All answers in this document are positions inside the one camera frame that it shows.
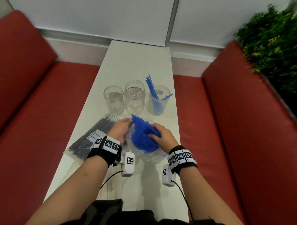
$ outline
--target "white electronic device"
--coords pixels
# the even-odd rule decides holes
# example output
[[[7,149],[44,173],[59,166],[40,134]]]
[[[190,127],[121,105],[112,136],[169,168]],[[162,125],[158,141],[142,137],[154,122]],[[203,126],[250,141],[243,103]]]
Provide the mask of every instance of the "white electronic device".
[[[174,187],[175,175],[176,173],[171,171],[169,164],[164,165],[162,173],[162,184],[167,187]]]
[[[121,161],[114,162],[114,165],[120,164],[122,165],[122,177],[131,177],[134,174],[135,170],[135,155],[132,152],[126,152],[122,157]]]

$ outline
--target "bag of black sticks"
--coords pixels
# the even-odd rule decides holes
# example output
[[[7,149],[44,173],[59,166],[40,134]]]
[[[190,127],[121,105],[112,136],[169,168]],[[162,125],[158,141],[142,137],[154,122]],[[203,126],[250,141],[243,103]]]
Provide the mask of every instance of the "bag of black sticks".
[[[113,127],[114,123],[119,119],[113,115],[104,115],[91,129],[74,142],[65,154],[77,161],[85,161],[90,152],[93,143],[99,138],[104,137]]]

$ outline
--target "person's left hand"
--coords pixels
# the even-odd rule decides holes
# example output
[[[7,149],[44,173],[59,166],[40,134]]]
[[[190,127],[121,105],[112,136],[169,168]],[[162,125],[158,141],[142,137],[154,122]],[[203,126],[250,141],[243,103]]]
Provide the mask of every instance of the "person's left hand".
[[[107,136],[120,141],[122,145],[126,139],[126,133],[128,132],[128,129],[132,123],[133,122],[131,118],[124,118],[117,121],[112,129],[108,132]]]

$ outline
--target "black cable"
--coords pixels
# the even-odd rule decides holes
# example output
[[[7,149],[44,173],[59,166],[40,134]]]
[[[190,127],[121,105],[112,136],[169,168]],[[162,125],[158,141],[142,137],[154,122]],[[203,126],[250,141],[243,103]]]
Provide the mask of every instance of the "black cable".
[[[112,178],[114,175],[116,175],[117,173],[121,173],[122,172],[122,170],[120,170],[120,171],[118,171],[118,172],[116,172],[116,173],[114,173],[114,174],[112,174],[105,182],[104,182],[104,184],[101,186],[101,188],[106,184],[106,182],[110,179],[110,178]]]
[[[187,204],[187,206],[188,206],[188,208],[189,208],[191,218],[192,218],[192,220],[194,220],[193,215],[192,215],[192,212],[191,212],[191,209],[190,209],[190,206],[189,206],[188,202],[186,201],[186,198],[185,198],[185,196],[184,196],[184,194],[183,194],[183,191],[181,190],[181,188],[179,187],[179,185],[178,185],[175,181],[171,180],[171,182],[175,183],[175,184],[178,186],[178,188],[180,189],[181,194],[183,195],[183,197],[184,197],[184,199],[185,199],[185,202],[186,202],[186,204]]]

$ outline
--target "table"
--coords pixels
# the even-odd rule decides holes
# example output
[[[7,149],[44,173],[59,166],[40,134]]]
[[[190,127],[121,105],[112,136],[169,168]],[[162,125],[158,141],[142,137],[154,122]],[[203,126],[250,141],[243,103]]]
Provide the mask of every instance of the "table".
[[[140,80],[146,87],[146,102],[149,90],[145,78],[151,75],[154,84],[163,84],[174,93],[174,82],[171,65],[170,49],[130,42],[112,41],[100,70],[90,90],[85,105],[73,130],[67,148],[87,130],[92,127],[108,109],[103,97],[103,90],[109,85],[118,85],[124,90],[129,80]],[[148,118],[170,129],[179,138],[178,119],[175,95],[173,95],[161,116],[153,116],[145,107],[143,118]],[[124,112],[118,118],[129,117]],[[162,185],[162,168],[167,163],[163,160],[158,164],[144,163],[135,160],[135,175],[123,178],[119,174],[111,178],[99,192],[99,199],[122,198],[123,210],[150,209],[157,220],[163,218],[189,221],[187,205],[177,186]],[[80,164],[71,157],[63,154],[55,176],[49,187],[45,200],[57,189]],[[110,167],[107,177],[120,170],[120,165]]]

